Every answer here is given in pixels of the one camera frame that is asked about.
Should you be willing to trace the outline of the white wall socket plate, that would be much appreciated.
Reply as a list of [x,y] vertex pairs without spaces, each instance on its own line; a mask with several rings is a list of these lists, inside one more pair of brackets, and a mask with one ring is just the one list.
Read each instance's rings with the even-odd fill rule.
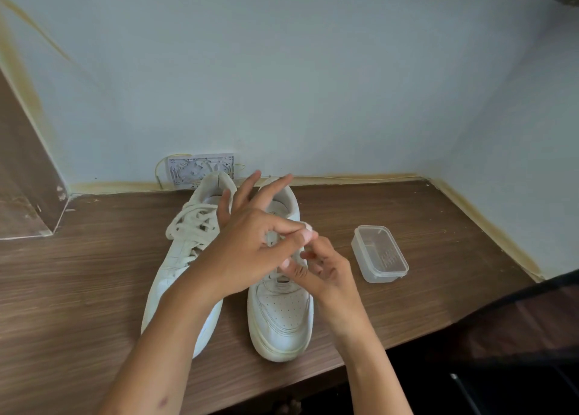
[[164,160],[166,181],[176,190],[196,188],[207,175],[224,172],[233,178],[235,155],[232,153],[170,155]]

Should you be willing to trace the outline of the white perforated toe sneaker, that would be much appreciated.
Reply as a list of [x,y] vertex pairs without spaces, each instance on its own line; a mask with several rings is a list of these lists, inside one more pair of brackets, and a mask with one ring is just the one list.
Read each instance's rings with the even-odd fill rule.
[[247,316],[257,353],[271,362],[289,362],[308,347],[314,300],[276,268],[249,288]]

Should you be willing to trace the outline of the clear plastic container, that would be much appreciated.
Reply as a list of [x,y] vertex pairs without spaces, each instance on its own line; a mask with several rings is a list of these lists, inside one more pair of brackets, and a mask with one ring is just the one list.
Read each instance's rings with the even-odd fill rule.
[[357,227],[351,247],[361,274],[369,283],[390,283],[409,271],[394,236],[384,226]]

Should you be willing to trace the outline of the white laced sneaker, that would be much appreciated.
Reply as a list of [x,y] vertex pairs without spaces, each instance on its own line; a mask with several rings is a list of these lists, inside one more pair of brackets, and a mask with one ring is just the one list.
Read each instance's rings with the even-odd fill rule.
[[166,238],[172,243],[149,290],[141,332],[153,318],[163,294],[218,235],[216,212],[225,190],[230,195],[235,193],[232,178],[222,171],[209,173],[166,229]]

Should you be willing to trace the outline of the person's left forearm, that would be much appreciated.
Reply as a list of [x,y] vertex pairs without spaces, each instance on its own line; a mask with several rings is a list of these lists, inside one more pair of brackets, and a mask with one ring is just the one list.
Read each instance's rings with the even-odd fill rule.
[[200,331],[223,298],[217,272],[195,265],[163,294],[98,415],[179,415]]

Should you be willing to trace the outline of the person's right forearm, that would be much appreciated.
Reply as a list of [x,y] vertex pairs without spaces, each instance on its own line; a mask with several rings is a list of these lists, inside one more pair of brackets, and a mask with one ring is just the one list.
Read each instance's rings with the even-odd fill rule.
[[346,367],[354,415],[413,415],[368,317],[338,314],[329,326]]

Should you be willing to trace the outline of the person's left hand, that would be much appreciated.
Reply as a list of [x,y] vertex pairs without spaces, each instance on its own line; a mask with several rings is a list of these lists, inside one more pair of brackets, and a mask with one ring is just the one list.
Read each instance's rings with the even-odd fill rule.
[[275,270],[267,266],[267,247],[276,240],[268,233],[287,234],[303,228],[299,221],[251,208],[250,193],[260,177],[261,172],[255,171],[231,195],[227,226],[179,279],[186,294],[201,303],[215,304]]

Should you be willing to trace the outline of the person's right hand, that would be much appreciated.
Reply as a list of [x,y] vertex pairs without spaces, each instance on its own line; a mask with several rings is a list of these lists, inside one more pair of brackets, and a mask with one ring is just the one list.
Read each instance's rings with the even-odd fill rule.
[[363,333],[370,327],[350,263],[339,253],[335,265],[300,265],[281,272],[313,296],[336,337]]

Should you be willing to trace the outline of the black chair frame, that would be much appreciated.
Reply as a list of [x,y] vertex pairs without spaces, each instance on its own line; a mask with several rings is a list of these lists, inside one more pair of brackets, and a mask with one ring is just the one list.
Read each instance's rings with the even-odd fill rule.
[[474,415],[579,415],[579,270],[491,303],[443,341]]

